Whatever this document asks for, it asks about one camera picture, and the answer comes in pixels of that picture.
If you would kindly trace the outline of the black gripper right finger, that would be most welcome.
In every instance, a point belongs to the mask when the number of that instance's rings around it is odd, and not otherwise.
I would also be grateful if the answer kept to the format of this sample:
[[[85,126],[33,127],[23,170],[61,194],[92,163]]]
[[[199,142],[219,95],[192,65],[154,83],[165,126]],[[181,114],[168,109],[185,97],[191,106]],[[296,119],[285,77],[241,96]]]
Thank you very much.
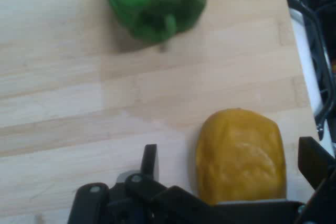
[[[335,158],[312,137],[300,137],[298,167],[314,193],[295,223],[335,223]]]

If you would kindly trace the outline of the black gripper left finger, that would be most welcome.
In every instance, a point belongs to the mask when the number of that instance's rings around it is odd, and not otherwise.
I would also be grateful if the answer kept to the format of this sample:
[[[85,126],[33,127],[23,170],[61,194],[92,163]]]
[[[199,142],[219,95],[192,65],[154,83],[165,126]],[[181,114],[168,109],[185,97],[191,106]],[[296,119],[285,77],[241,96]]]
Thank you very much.
[[[206,223],[210,207],[187,191],[165,187],[155,179],[157,145],[144,148],[140,171],[108,187],[81,186],[68,223]]]

